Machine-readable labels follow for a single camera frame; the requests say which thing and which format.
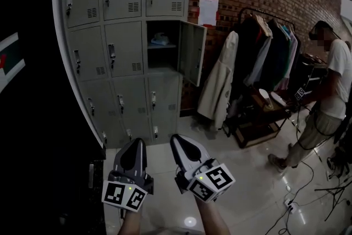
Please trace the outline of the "person's left forearm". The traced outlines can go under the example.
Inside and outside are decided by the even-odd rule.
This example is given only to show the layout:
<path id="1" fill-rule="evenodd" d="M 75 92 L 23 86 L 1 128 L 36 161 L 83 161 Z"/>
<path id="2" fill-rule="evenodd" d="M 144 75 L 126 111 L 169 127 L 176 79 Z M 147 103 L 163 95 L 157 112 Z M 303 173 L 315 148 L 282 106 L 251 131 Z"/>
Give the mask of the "person's left forearm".
<path id="1" fill-rule="evenodd" d="M 140 235 L 141 211 L 127 211 L 118 235 Z"/>

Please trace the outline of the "cream coat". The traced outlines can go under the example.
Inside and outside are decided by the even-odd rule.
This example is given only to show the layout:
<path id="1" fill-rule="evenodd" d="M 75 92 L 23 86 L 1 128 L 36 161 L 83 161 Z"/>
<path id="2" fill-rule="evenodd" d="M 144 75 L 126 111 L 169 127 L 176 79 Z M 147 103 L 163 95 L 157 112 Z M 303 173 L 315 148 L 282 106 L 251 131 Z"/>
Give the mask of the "cream coat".
<path id="1" fill-rule="evenodd" d="M 215 130 L 221 129 L 227 116 L 238 41 L 239 35 L 230 32 L 200 95 L 197 112 L 212 120 Z"/>

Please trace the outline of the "grey metal locker cabinet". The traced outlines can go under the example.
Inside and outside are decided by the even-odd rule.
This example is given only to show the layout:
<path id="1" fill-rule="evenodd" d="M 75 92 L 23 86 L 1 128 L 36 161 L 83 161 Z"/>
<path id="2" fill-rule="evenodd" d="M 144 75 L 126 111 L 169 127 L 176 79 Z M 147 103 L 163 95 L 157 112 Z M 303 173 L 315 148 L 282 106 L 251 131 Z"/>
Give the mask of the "grey metal locker cabinet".
<path id="1" fill-rule="evenodd" d="M 99 139 L 120 148 L 177 132 L 182 82 L 198 86 L 207 29 L 189 0 L 62 0 L 68 55 Z"/>

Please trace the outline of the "green white red sign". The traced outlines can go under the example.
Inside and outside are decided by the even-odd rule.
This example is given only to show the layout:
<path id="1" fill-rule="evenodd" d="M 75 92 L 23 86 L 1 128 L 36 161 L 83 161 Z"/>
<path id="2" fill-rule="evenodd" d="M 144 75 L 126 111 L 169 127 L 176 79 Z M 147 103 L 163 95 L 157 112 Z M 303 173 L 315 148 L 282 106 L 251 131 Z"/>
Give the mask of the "green white red sign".
<path id="1" fill-rule="evenodd" d="M 24 67 L 24 55 L 15 32 L 0 42 L 0 93 Z"/>

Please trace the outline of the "black tripod stand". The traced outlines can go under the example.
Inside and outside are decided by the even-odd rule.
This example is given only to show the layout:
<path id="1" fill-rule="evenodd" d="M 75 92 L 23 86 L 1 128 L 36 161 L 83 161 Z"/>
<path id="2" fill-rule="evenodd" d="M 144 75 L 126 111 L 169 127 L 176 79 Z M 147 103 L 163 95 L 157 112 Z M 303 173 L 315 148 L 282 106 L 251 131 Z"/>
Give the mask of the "black tripod stand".
<path id="1" fill-rule="evenodd" d="M 331 208 L 329 214 L 327 215 L 327 217 L 324 219 L 324 222 L 326 222 L 329 219 L 330 215 L 332 214 L 334 209 L 337 207 L 337 205 L 341 201 L 342 195 L 344 194 L 345 190 L 351 184 L 352 184 L 352 178 L 348 178 L 343 181 L 342 185 L 339 185 L 334 188 L 314 189 L 315 192 L 320 192 L 320 191 L 327 192 L 327 194 L 329 194 L 333 197 L 332 208 Z"/>

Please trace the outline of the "person's right forearm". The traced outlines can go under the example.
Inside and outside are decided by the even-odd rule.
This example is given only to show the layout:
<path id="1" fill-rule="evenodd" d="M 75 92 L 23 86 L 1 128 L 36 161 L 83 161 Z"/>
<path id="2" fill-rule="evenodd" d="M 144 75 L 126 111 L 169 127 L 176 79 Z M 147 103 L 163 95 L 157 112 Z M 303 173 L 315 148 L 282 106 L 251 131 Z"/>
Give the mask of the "person's right forearm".
<path id="1" fill-rule="evenodd" d="M 230 235 L 229 228 L 214 201 L 205 203 L 197 197 L 195 201 L 201 215 L 205 235 Z"/>

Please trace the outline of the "person's light shirt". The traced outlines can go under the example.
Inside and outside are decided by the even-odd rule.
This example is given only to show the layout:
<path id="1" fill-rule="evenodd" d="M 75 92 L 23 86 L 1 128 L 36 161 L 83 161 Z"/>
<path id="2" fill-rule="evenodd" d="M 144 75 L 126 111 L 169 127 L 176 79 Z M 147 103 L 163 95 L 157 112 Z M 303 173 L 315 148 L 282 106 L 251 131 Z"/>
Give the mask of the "person's light shirt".
<path id="1" fill-rule="evenodd" d="M 205 235 L 204 232 L 182 227 L 162 227 L 141 235 Z"/>

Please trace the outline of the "grey metal locker door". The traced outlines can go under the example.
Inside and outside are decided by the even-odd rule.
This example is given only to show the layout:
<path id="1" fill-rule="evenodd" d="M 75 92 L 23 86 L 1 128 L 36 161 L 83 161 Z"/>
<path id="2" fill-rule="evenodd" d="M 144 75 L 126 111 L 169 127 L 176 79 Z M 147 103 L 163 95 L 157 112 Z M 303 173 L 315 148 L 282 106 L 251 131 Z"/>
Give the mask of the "grey metal locker door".
<path id="1" fill-rule="evenodd" d="M 180 21 L 178 71 L 196 87 L 200 85 L 207 28 Z"/>

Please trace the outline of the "white slipper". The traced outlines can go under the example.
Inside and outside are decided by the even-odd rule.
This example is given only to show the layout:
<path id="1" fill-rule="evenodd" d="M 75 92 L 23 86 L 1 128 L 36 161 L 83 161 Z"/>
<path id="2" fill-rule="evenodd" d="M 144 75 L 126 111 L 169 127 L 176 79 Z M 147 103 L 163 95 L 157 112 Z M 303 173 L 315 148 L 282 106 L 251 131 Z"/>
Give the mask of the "white slipper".
<path id="1" fill-rule="evenodd" d="M 270 96 L 275 100 L 276 103 L 280 104 L 282 107 L 287 106 L 287 103 L 275 92 L 270 92 Z"/>
<path id="2" fill-rule="evenodd" d="M 269 97 L 268 92 L 266 90 L 264 90 L 264 89 L 259 89 L 259 93 L 264 98 L 266 107 L 269 108 L 269 109 L 272 109 L 273 105 L 272 105 L 272 101 L 271 101 L 271 99 Z"/>

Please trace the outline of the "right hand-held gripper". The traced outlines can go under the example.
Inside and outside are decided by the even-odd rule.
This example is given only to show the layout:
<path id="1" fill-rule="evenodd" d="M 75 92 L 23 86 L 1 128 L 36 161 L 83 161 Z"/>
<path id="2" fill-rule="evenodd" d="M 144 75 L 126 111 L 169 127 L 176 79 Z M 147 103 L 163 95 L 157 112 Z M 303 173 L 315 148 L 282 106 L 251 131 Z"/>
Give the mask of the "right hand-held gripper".
<path id="1" fill-rule="evenodd" d="M 206 150 L 191 137 L 173 134 L 170 146 L 175 162 L 181 169 L 175 177 L 175 182 L 182 194 L 191 192 L 199 200 L 209 203 L 215 201 L 235 183 L 235 178 L 224 163 L 219 163 L 215 158 L 203 162 Z M 189 162 L 203 163 L 188 170 Z"/>

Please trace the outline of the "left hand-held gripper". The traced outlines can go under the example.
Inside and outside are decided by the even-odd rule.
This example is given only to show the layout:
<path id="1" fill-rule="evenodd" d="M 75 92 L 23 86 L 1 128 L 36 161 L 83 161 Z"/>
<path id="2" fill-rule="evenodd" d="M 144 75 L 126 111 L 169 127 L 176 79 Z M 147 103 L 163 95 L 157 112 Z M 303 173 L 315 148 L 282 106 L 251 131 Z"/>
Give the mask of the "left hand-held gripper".
<path id="1" fill-rule="evenodd" d="M 149 175 L 138 176 L 135 171 L 144 174 L 147 167 L 146 144 L 142 138 L 136 138 L 125 144 L 114 159 L 114 169 L 103 182 L 101 201 L 119 209 L 138 212 L 147 195 L 153 195 L 154 179 Z M 125 171 L 132 171 L 132 176 Z"/>

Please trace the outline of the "white power strip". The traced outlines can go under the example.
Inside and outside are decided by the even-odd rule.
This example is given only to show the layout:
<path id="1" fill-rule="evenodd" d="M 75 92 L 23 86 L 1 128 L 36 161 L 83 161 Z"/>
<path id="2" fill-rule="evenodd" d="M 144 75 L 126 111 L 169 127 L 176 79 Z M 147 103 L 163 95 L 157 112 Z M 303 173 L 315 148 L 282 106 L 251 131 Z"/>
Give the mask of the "white power strip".
<path id="1" fill-rule="evenodd" d="M 286 199 L 284 202 L 285 207 L 288 209 L 290 214 L 294 214 L 298 208 L 296 202 L 291 199 Z"/>

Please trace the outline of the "blue white tissue pack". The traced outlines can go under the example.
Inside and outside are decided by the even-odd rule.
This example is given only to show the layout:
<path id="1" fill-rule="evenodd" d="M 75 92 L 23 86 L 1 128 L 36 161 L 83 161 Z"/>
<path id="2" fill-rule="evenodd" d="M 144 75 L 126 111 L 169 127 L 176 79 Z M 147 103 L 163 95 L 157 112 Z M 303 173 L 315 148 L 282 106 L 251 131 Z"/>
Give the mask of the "blue white tissue pack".
<path id="1" fill-rule="evenodd" d="M 158 32 L 154 34 L 153 38 L 151 39 L 151 43 L 154 45 L 166 46 L 169 44 L 169 38 L 165 33 Z"/>

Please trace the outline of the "white paper sheet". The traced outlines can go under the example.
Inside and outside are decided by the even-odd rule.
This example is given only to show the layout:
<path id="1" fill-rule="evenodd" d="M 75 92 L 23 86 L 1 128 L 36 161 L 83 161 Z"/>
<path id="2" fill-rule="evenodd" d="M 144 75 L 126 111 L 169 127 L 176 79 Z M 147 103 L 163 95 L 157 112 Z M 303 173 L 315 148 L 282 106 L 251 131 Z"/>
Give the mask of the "white paper sheet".
<path id="1" fill-rule="evenodd" d="M 216 26 L 217 15 L 218 0 L 199 0 L 199 25 Z"/>

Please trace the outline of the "dark wooden low rack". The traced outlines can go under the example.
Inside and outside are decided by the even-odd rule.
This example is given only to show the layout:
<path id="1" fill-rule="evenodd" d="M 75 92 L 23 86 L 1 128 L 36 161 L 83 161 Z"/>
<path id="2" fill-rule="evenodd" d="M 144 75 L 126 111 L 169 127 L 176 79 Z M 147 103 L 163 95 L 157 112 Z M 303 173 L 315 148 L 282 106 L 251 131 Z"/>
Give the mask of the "dark wooden low rack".
<path id="1" fill-rule="evenodd" d="M 227 118 L 222 129 L 227 137 L 235 137 L 241 149 L 275 138 L 292 114 L 291 101 L 283 106 L 272 96 L 265 99 L 260 92 L 246 87 L 235 116 Z"/>

